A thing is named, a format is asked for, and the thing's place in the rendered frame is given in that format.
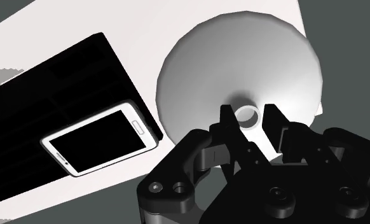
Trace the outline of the white smartphone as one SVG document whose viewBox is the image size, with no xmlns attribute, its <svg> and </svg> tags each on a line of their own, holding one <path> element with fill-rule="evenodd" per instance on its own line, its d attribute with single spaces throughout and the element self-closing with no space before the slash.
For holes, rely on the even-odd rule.
<svg viewBox="0 0 370 224">
<path fill-rule="evenodd" d="M 51 132 L 39 143 L 77 178 L 153 150 L 159 140 L 140 109 L 127 100 Z"/>
</svg>

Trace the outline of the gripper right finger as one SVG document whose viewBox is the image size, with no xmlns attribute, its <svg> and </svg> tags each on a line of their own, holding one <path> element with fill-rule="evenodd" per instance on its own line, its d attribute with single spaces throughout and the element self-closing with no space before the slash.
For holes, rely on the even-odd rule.
<svg viewBox="0 0 370 224">
<path fill-rule="evenodd" d="M 337 127 L 318 134 L 274 104 L 264 106 L 262 128 L 283 163 L 305 159 L 320 186 L 332 193 L 348 187 L 370 199 L 370 140 Z"/>
</svg>

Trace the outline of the white table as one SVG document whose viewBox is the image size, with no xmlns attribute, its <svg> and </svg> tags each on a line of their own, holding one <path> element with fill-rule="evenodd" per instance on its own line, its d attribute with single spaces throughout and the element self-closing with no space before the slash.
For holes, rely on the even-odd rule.
<svg viewBox="0 0 370 224">
<path fill-rule="evenodd" d="M 28 70 L 103 32 L 155 115 L 157 76 L 178 39 L 197 24 L 234 11 L 267 13 L 305 32 L 298 0 L 35 0 L 0 23 L 0 69 Z M 142 176 L 172 147 L 163 139 L 155 150 L 1 201 L 0 223 Z"/>
</svg>

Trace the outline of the black flat rectangular box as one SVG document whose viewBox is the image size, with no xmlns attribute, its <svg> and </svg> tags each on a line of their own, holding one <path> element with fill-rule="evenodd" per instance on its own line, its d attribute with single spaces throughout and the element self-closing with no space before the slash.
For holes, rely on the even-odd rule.
<svg viewBox="0 0 370 224">
<path fill-rule="evenodd" d="M 96 33 L 0 86 L 0 202 L 67 176 L 47 133 L 130 99 L 163 133 L 107 38 Z"/>
</svg>

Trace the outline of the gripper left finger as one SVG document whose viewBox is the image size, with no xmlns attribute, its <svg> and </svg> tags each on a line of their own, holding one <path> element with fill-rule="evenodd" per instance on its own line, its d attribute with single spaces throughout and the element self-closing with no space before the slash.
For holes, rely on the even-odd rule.
<svg viewBox="0 0 370 224">
<path fill-rule="evenodd" d="M 217 196 L 202 210 L 195 201 L 195 188 L 216 165 L 221 166 L 227 184 L 233 184 L 235 162 L 241 173 L 270 164 L 243 135 L 232 107 L 223 104 L 219 122 L 209 130 L 189 131 L 138 184 L 141 224 L 219 224 L 233 206 Z"/>
</svg>

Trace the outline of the white cone-shaped vase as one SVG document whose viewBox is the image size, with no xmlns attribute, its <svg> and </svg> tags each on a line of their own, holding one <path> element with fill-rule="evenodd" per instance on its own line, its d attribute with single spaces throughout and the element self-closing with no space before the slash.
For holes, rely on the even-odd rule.
<svg viewBox="0 0 370 224">
<path fill-rule="evenodd" d="M 262 130 L 264 105 L 310 125 L 321 112 L 323 78 L 309 41 L 273 15 L 241 11 L 198 24 L 167 55 L 158 76 L 156 106 L 166 135 L 178 143 L 208 129 L 229 104 L 243 134 L 268 160 L 277 153 Z"/>
</svg>

